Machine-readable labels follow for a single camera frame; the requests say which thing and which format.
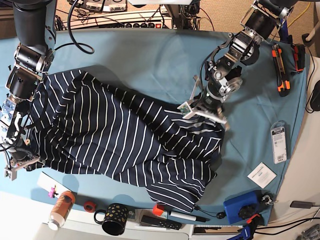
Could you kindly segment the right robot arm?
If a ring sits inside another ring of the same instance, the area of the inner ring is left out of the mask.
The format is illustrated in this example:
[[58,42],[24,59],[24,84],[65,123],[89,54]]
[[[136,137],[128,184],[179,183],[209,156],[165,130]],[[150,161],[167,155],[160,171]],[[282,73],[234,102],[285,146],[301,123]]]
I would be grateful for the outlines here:
[[0,109],[0,146],[7,160],[5,174],[12,175],[40,161],[23,140],[32,101],[55,57],[55,0],[14,0],[13,19],[19,45],[14,52],[14,67],[6,87],[9,96]]

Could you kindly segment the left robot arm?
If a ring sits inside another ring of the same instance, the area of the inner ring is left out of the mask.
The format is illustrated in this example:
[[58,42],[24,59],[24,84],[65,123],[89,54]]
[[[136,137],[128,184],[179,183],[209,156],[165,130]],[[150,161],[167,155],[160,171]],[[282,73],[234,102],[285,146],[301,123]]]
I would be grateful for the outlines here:
[[271,43],[274,29],[280,30],[294,9],[295,0],[255,0],[242,17],[243,29],[229,33],[228,39],[217,46],[202,62],[195,77],[194,89],[188,101],[178,109],[184,119],[200,116],[224,125],[223,103],[242,85],[242,67],[253,65],[260,55],[260,44]]

